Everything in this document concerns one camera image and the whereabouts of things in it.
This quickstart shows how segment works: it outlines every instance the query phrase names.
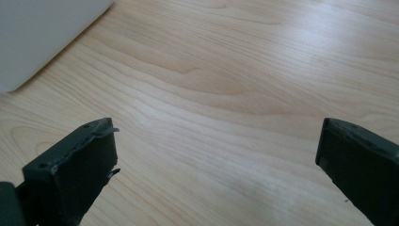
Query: light wood tabletop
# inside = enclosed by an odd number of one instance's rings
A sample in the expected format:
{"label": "light wood tabletop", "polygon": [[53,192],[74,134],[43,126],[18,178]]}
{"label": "light wood tabletop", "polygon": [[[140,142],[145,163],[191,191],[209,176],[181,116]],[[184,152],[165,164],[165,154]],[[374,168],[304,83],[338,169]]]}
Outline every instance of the light wood tabletop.
{"label": "light wood tabletop", "polygon": [[325,117],[399,143],[396,0],[116,0],[0,94],[0,181],[112,117],[82,225],[372,225],[315,165]]}

